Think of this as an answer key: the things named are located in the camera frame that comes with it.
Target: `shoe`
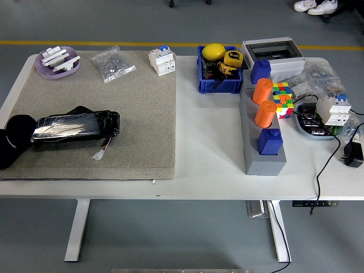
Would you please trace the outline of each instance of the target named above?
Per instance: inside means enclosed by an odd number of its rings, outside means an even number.
[[[293,8],[295,9],[295,11],[302,13],[302,12],[312,9],[316,6],[317,6],[317,4],[316,4],[315,0],[303,0],[303,1],[295,3]]]
[[[331,14],[337,9],[337,0],[335,2],[330,2],[330,0],[325,0],[323,3],[319,4],[315,9],[310,9],[307,13],[311,15],[322,15]]]

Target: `white table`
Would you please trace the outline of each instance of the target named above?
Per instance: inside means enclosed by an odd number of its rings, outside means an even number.
[[[6,124],[34,63],[26,61],[0,110]],[[90,199],[313,200],[316,175],[337,147],[335,140],[302,135],[293,117],[280,121],[287,164],[279,176],[245,175],[239,95],[200,94],[195,56],[177,56],[176,173],[172,180],[0,181],[3,198],[78,199],[65,260],[77,260]],[[350,168],[340,157],[320,176],[321,200],[364,200],[364,168]],[[279,203],[273,202],[283,225]],[[280,261],[288,255],[272,221]]]

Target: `blue plastic bin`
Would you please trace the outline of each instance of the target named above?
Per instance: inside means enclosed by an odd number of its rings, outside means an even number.
[[[236,75],[236,79],[224,80],[218,87],[213,89],[213,86],[217,83],[216,80],[205,80],[202,76],[202,50],[204,49],[204,45],[199,45],[197,47],[197,65],[198,65],[198,73],[200,75],[200,85],[198,87],[198,91],[201,94],[206,93],[231,93],[238,94],[240,92],[241,85],[243,83],[243,74],[241,72],[241,68],[238,68],[238,74]],[[225,46],[226,51],[229,50],[237,50],[237,48],[233,45]]]

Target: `black wrapped battery pack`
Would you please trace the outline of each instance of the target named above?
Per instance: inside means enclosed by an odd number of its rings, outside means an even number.
[[[31,140],[41,143],[112,138],[119,134],[119,127],[119,113],[78,106],[66,114],[38,119]]]

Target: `rubik's cube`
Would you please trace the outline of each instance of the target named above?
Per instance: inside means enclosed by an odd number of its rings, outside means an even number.
[[[293,111],[292,91],[287,82],[273,83],[273,98],[279,119],[289,118]]]

